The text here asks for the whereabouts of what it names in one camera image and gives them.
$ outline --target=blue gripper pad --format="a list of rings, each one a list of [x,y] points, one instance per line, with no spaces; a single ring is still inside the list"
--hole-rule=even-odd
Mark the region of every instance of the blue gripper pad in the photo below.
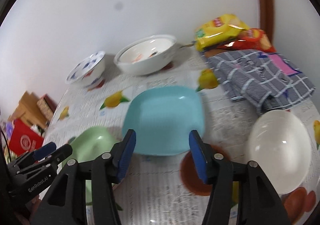
[[[43,147],[40,147],[33,153],[33,159],[40,161],[42,158],[45,158],[46,156],[50,155],[52,152],[54,152],[57,149],[57,146],[55,143],[50,142]]]
[[[113,164],[118,167],[117,178],[120,182],[127,173],[131,157],[136,146],[136,132],[133,129],[129,129],[125,135],[123,141],[120,143],[118,152],[122,152],[121,155],[114,158]]]
[[[189,133],[189,146],[193,162],[195,163],[198,177],[206,184],[208,182],[207,161],[199,144],[201,142],[201,138],[196,130]]]

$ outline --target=white bowl with blue pattern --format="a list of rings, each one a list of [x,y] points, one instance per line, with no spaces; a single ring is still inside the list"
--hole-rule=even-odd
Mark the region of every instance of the white bowl with blue pattern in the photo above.
[[[66,84],[74,84],[87,89],[92,89],[98,86],[103,80],[103,72],[105,65],[105,52],[96,52],[82,62],[69,73]]]

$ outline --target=wire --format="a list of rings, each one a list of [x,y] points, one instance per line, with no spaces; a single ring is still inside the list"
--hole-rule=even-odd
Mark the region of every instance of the wire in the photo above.
[[[9,146],[8,146],[7,139],[6,139],[6,137],[5,137],[5,135],[4,135],[4,133],[3,133],[3,131],[2,131],[1,128],[0,128],[0,130],[1,130],[1,134],[2,134],[3,137],[4,137],[5,144],[7,145],[7,150],[8,150],[8,154],[9,154],[9,159],[10,159],[10,162],[11,162],[11,154],[10,154],[10,149],[9,149]]]

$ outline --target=green bowl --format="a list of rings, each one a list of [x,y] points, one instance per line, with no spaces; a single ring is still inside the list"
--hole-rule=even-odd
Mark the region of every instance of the green bowl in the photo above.
[[[109,133],[106,127],[95,126],[88,128],[80,136],[71,140],[72,155],[62,162],[64,166],[68,160],[76,159],[79,163],[92,161],[111,148],[118,141]],[[85,183],[85,202],[92,204],[91,181]]]

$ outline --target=upside-down white bowl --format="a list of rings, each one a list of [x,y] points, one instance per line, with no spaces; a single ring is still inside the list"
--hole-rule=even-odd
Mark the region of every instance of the upside-down white bowl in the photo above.
[[[304,124],[293,113],[272,110],[254,124],[246,160],[256,161],[277,193],[295,190],[308,174],[311,144]]]
[[[105,52],[96,52],[82,60],[69,73],[66,84],[77,85],[91,89],[99,85],[103,80],[105,65]]]
[[[147,75],[161,70],[171,62],[177,50],[173,35],[160,34],[135,41],[123,48],[114,63],[123,72]]]

